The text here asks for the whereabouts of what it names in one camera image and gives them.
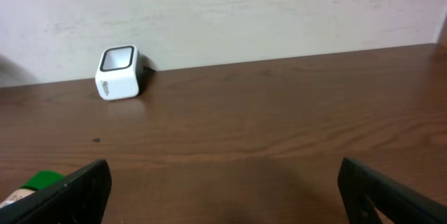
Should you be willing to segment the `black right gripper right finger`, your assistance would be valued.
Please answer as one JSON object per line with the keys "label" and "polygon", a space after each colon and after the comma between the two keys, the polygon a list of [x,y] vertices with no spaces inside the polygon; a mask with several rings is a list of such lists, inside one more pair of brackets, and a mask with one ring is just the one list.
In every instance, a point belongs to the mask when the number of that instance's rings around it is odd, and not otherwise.
{"label": "black right gripper right finger", "polygon": [[342,160],[337,184],[350,224],[381,223],[378,211],[395,224],[446,222],[445,205],[355,159]]}

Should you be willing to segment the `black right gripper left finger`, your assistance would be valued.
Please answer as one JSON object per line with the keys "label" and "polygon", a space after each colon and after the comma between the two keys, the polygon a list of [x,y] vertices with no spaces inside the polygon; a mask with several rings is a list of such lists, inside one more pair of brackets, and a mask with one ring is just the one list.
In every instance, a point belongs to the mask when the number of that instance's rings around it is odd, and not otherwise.
{"label": "black right gripper left finger", "polygon": [[96,160],[1,208],[1,223],[100,224],[111,186],[108,163]]}

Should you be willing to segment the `green-lid white jar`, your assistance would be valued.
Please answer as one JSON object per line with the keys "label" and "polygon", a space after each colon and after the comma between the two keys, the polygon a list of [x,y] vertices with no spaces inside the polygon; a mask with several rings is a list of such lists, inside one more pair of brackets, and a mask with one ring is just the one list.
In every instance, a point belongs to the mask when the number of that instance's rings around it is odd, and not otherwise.
{"label": "green-lid white jar", "polygon": [[53,183],[60,181],[64,176],[58,172],[50,170],[41,170],[30,178],[25,184],[12,192],[5,200],[1,202],[1,208],[15,203],[39,190],[42,190]]}

